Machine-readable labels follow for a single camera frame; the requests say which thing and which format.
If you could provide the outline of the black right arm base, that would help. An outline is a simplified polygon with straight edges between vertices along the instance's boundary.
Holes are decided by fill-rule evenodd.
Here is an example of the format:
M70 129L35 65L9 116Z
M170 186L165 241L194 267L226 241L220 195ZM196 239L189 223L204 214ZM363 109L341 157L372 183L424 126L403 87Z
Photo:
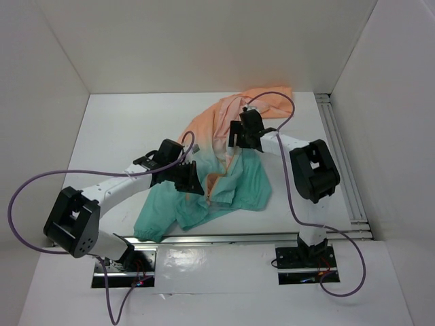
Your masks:
M277 272L279 285L318 284L325 276L325 283L339 283L340 276L334 248L328 244L326 250L311 258L304 258L295 241L276 242L275 257L271 266Z

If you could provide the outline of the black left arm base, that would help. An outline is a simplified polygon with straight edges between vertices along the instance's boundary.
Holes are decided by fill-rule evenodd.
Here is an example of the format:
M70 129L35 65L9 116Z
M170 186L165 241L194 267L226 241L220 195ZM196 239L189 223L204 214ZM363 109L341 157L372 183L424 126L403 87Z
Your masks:
M157 248L135 249L133 260L128 267L121 263L103 258L107 272L108 287L114 289L129 288L134 285L139 288L155 286Z

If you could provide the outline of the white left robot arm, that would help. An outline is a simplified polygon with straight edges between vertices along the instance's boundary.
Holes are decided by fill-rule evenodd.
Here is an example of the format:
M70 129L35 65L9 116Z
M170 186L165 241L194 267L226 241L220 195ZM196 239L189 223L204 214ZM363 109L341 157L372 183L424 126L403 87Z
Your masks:
M170 139L134 160L118 176L84 189L62 189L43 232L74 258L99 256L109 259L119 271L129 270L146 259L124 237L101 230L100 220L115 206L165 181L179 192L204 193L196 161L181 144Z

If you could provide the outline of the teal and orange jacket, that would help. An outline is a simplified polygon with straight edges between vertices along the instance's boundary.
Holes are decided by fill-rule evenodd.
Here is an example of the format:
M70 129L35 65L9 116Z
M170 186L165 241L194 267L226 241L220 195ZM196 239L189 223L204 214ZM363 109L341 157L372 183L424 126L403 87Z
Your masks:
M220 99L187 126L199 150L196 162L203 195L178 192L165 181L153 186L134 225L134 237L161 241L176 223L183 231L243 209L262 211L272 194L261 160L252 149L227 146L230 123L239 120L246 105L264 119L285 119L293 113L292 89L254 88Z

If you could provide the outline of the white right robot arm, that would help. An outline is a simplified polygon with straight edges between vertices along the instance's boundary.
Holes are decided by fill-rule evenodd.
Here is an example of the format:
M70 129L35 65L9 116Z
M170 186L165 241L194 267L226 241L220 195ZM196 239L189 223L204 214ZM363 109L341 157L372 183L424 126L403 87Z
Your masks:
M228 146L255 149L282 160L290 212L300 226L296 257L312 266L326 251L326 211L341 178L325 141L303 141L266 128L259 112L244 110L231 121Z

